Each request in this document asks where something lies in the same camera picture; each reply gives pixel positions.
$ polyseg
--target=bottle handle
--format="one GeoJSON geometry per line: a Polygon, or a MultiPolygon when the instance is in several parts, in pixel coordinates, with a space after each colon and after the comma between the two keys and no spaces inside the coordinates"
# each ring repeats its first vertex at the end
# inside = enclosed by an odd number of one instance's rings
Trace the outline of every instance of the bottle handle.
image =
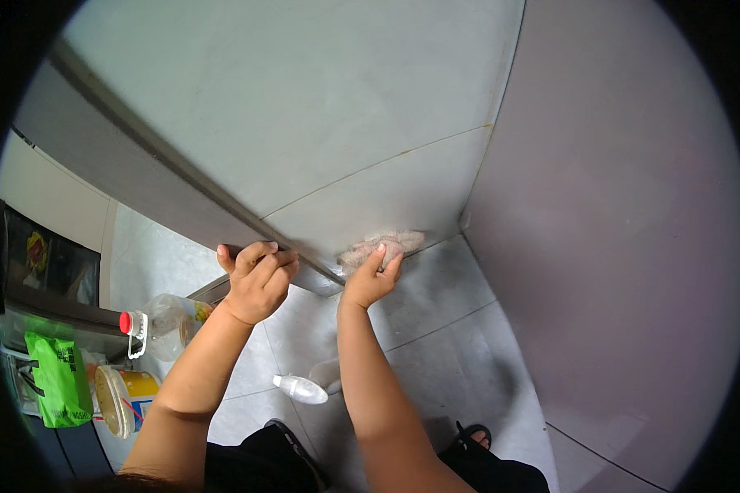
{"type": "Polygon", "coordinates": [[[145,354],[145,347],[148,345],[148,315],[144,313],[140,313],[140,315],[139,330],[137,331],[137,335],[132,337],[131,332],[128,335],[128,359],[130,360],[136,360],[137,358],[143,356],[145,354]],[[143,347],[140,348],[140,350],[138,350],[137,352],[132,352],[133,339],[137,339],[138,341],[143,342],[143,347]]]}

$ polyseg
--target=plastic bucket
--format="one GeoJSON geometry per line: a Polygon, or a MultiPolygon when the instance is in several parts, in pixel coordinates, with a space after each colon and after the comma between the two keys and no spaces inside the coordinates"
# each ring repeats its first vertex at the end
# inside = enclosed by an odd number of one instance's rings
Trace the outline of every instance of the plastic bucket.
{"type": "Polygon", "coordinates": [[[108,364],[96,369],[94,383],[104,424],[122,439],[142,428],[161,385],[148,371],[118,370],[108,364]]]}

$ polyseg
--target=toe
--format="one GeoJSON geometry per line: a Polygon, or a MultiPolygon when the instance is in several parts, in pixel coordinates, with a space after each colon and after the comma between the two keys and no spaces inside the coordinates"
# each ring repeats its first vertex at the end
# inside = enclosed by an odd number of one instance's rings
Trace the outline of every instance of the toe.
{"type": "Polygon", "coordinates": [[[485,432],[483,430],[477,430],[474,431],[474,433],[471,434],[471,439],[473,439],[475,442],[480,443],[482,440],[485,440],[485,432]]]}

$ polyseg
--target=hand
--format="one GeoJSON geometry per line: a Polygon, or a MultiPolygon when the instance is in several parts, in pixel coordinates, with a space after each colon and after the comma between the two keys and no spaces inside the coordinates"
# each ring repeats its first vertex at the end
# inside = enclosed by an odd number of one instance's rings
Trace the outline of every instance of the hand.
{"type": "Polygon", "coordinates": [[[340,297],[341,304],[356,303],[366,310],[375,301],[395,289],[395,282],[400,279],[400,262],[403,261],[403,254],[400,253],[390,260],[384,272],[379,272],[385,254],[386,245],[379,243],[378,248],[370,254],[365,263],[345,282],[345,290],[340,297]]]}
{"type": "Polygon", "coordinates": [[[230,258],[227,246],[220,244],[217,261],[230,274],[230,292],[220,305],[226,305],[236,320],[249,326],[279,308],[288,296],[290,280],[299,271],[296,251],[278,251],[277,242],[250,244],[236,260],[230,258]]]}

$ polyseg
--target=finger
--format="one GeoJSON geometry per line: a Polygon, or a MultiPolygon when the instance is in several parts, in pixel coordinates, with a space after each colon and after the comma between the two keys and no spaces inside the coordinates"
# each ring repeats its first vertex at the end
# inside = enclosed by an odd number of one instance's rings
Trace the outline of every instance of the finger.
{"type": "Polygon", "coordinates": [[[217,262],[219,262],[219,267],[223,268],[228,274],[236,269],[236,262],[230,258],[230,251],[224,244],[217,246],[217,262]]]}
{"type": "Polygon", "coordinates": [[[296,272],[299,271],[299,261],[294,260],[293,262],[284,265],[282,267],[279,267],[274,273],[271,275],[271,279],[266,283],[266,286],[264,286],[264,291],[268,291],[269,293],[286,293],[288,292],[288,286],[290,285],[290,281],[294,278],[296,275],[296,272]]]}
{"type": "Polygon", "coordinates": [[[274,255],[266,255],[263,260],[258,262],[257,267],[252,271],[251,277],[258,286],[266,286],[278,267],[288,265],[298,258],[299,254],[293,250],[278,251],[274,255]]]}
{"type": "Polygon", "coordinates": [[[390,279],[393,282],[397,282],[400,279],[400,263],[403,261],[403,254],[398,253],[394,259],[390,260],[386,265],[384,272],[379,274],[380,276],[390,279]]]}
{"type": "Polygon", "coordinates": [[[381,268],[381,264],[384,263],[384,255],[386,255],[386,245],[378,243],[375,250],[372,251],[365,263],[357,269],[357,271],[365,271],[370,274],[375,274],[381,268]]]}
{"type": "Polygon", "coordinates": [[[277,251],[277,242],[255,242],[236,255],[236,274],[245,278],[255,268],[255,264],[262,256],[268,256],[277,251]]]}

